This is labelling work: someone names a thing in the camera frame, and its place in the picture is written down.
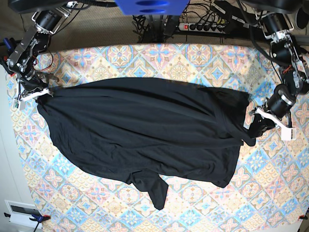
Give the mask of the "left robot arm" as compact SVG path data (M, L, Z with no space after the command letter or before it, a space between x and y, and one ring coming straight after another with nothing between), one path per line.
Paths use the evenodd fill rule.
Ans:
M267 100L265 111L282 118L293 107L298 95L306 95L309 92L309 67L292 34L294 26L288 17L298 9L308 10L309 2L307 0L246 0L244 3L259 12L255 21L252 21L245 11L241 12L249 24L253 45L267 59L280 67L281 84ZM262 51L255 41L253 30L256 26L262 27L264 37L270 41L269 53Z

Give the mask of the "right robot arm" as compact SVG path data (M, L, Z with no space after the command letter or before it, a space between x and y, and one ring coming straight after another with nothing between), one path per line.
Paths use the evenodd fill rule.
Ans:
M26 91L36 92L47 88L48 84L34 68L37 56L48 50L51 37L76 5L76 1L68 1L57 8L35 12L31 18L34 25L25 32L20 43L4 39L9 56L2 61L2 66L8 74L16 74L17 81Z

